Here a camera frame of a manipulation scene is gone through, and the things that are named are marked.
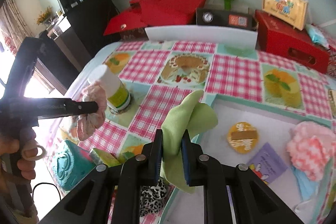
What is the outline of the person's left hand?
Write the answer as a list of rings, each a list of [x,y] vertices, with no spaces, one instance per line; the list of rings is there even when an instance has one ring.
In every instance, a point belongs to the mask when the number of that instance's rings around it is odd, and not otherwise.
[[[27,135],[30,139],[36,138],[36,133],[32,128],[25,128],[23,130],[23,134]],[[10,136],[1,136],[1,156],[5,153],[16,153],[19,150],[19,140],[13,139]],[[38,149],[30,149],[25,151],[26,157],[34,157],[38,153]],[[35,168],[35,162],[34,161],[27,161],[24,158],[20,158],[17,162],[17,167],[21,171],[21,175],[23,178],[27,180],[33,180],[36,178],[36,172],[34,170]],[[7,194],[9,192],[5,178],[2,174],[1,169],[1,194]]]

